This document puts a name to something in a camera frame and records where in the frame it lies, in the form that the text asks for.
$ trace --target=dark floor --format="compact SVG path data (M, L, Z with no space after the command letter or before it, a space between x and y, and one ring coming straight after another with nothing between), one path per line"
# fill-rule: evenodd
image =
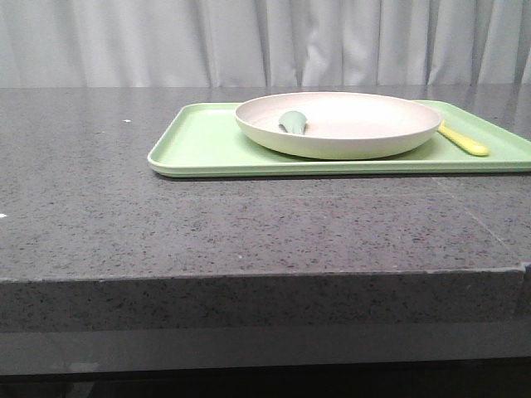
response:
M531 358L0 377L0 397L531 398Z

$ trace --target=green spoon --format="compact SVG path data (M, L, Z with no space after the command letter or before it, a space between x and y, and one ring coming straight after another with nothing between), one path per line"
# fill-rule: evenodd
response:
M284 128L286 133L304 134L306 116L297 110L289 110L280 116L279 125Z

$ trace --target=tray rim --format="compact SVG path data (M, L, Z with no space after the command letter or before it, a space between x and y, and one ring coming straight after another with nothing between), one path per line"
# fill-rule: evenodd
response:
M529 146L531 151L531 142L515 133L501 128L500 126L482 119L471 112L457 107L451 103L431 99L415 99L414 101L422 104L438 104L439 106L456 109L459 112L468 114L482 124L498 129L503 133L508 133L514 140L520 140L523 144ZM277 162L274 164L246 164L245 170L241 170L241 166L217 166L202 165L202 166L168 166L153 158L160 145L168 139L176 123L186 116L186 113L191 112L197 108L209 108L220 110L235 109L241 102L199 102L194 104L184 105L173 118L171 123L165 129L164 133L158 138L155 145L148 153L147 160L150 168L153 171L165 177L273 177L273 176L311 176L311 175L358 175L358 174L441 174L441 173L493 173L493 172L531 172L531 154L528 161L518 161L511 163L507 161L489 161L484 162L482 158L477 161L466 162L463 168L461 160L382 160L382 159L368 159L368 160L309 160L305 162Z

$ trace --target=gray granite countertop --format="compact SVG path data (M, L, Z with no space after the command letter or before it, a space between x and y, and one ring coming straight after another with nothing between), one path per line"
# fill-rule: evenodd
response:
M0 332L531 314L531 174L172 179L187 104L297 88L0 90ZM531 139L531 86L334 87Z

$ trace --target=spoon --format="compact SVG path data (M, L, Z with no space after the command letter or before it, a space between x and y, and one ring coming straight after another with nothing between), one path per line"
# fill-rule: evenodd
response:
M465 135L457 133L456 131L446 127L444 120L439 126L438 131L446 138L448 138L452 143L454 143L461 149L464 149L471 155L487 156L490 153L490 150L482 143L478 143L472 138L466 137Z
M284 128L286 133L304 134L306 116L297 110L289 110L280 116L279 125Z

